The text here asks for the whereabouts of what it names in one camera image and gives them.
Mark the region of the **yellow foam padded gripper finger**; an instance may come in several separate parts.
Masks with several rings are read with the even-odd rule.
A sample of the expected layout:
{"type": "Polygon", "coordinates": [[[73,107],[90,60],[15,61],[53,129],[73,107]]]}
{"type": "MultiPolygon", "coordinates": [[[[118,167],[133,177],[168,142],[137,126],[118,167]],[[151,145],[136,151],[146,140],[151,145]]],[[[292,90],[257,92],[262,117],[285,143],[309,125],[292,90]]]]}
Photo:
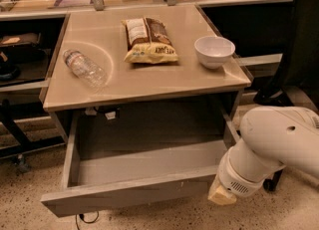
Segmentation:
{"type": "Polygon", "coordinates": [[[217,205],[230,205],[237,201],[236,196],[222,186],[218,177],[214,178],[207,199],[217,205]]]}

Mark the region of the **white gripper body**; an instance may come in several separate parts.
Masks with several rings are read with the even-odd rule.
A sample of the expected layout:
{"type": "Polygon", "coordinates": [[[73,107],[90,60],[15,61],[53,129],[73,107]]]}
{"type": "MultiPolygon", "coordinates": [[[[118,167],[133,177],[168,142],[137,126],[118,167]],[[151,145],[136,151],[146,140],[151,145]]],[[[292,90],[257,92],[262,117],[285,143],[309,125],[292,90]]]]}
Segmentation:
{"type": "Polygon", "coordinates": [[[221,185],[238,197],[247,197],[255,193],[263,184],[263,181],[250,181],[240,176],[231,165],[230,151],[221,159],[217,175],[221,185]]]}

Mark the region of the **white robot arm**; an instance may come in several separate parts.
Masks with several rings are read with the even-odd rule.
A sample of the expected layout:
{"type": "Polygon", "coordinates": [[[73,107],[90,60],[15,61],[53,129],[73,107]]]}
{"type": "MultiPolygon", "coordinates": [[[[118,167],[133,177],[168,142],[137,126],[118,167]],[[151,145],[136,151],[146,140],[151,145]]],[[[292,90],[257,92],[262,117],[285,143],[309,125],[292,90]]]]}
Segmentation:
{"type": "Polygon", "coordinates": [[[286,166],[319,177],[318,114],[300,107],[257,107],[240,123],[241,138],[222,157],[208,200],[230,205],[255,193],[286,166]]]}

